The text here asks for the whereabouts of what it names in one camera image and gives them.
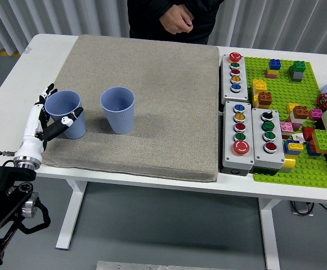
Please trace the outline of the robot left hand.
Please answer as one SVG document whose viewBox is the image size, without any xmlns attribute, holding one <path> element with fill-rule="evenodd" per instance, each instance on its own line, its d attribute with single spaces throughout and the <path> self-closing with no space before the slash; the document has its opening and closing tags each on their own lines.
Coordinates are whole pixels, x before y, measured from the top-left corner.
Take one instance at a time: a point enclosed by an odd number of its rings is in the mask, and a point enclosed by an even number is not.
<svg viewBox="0 0 327 270">
<path fill-rule="evenodd" d="M 72 90 L 58 91 L 50 84 L 31 108 L 14 165 L 38 169 L 48 141 L 62 133 L 69 139 L 81 138 L 86 131 L 80 95 Z"/>
</svg>

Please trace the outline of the person's right hand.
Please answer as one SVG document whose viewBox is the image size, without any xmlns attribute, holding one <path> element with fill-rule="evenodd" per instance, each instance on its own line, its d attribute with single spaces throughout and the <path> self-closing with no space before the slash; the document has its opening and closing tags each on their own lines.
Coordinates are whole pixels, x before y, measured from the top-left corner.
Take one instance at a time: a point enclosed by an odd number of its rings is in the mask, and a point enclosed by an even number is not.
<svg viewBox="0 0 327 270">
<path fill-rule="evenodd" d="M 189 33 L 193 29 L 192 13 L 184 4 L 173 5 L 160 17 L 160 23 L 170 34 Z"/>
</svg>

